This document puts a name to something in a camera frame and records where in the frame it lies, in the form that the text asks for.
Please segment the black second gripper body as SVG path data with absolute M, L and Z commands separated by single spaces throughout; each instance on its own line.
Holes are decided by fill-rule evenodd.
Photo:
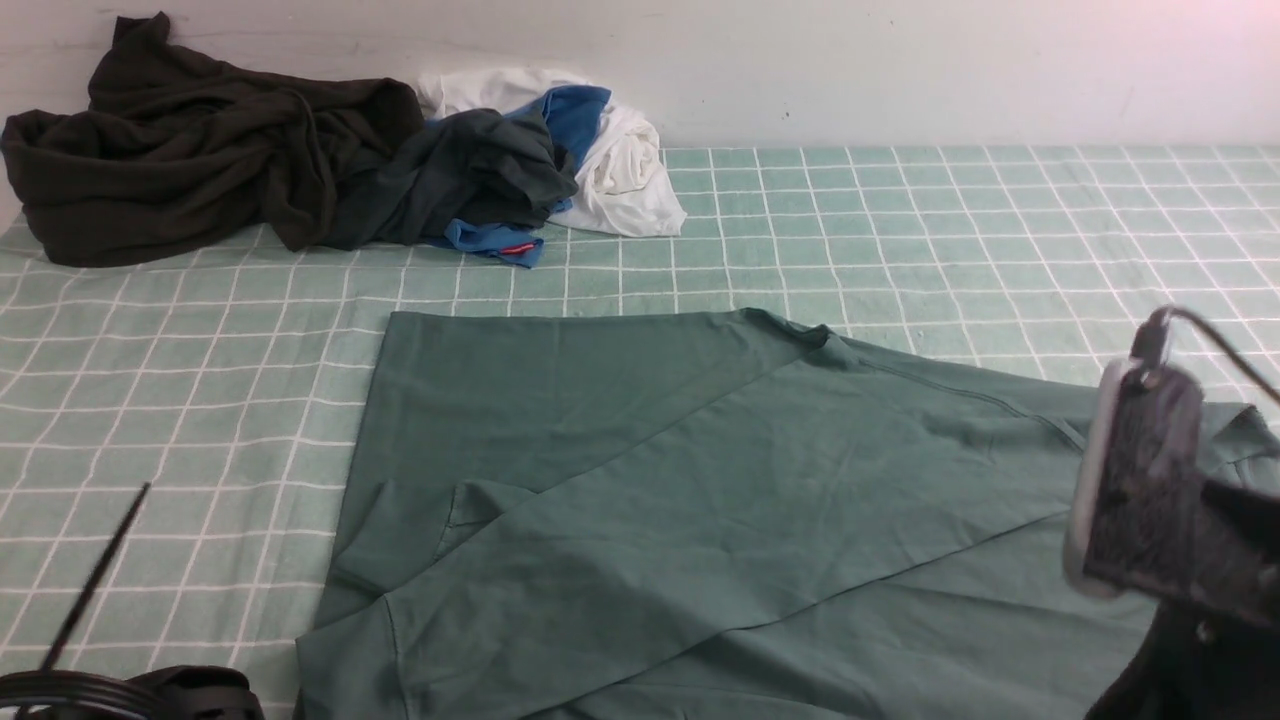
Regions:
M 1277 500 L 1207 480 L 1176 496 L 1174 565 L 1130 566 L 1158 607 L 1133 660 L 1089 719 L 1277 716 Z

